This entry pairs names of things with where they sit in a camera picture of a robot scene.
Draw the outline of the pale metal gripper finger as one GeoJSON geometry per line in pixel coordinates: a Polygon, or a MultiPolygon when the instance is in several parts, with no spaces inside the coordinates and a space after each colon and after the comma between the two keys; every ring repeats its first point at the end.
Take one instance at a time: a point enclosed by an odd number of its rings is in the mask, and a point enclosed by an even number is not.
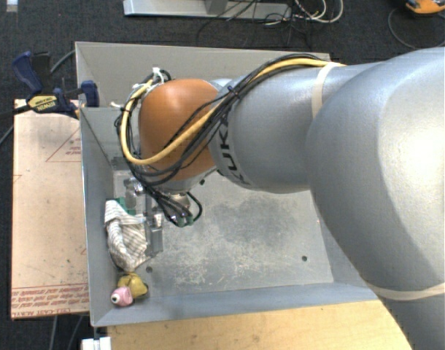
{"type": "Polygon", "coordinates": [[[145,222],[147,248],[145,254],[154,257],[163,251],[163,215],[153,214],[145,222]]]}
{"type": "Polygon", "coordinates": [[[125,206],[129,211],[136,210],[136,180],[133,178],[125,179],[124,182],[125,187],[125,206]]]}

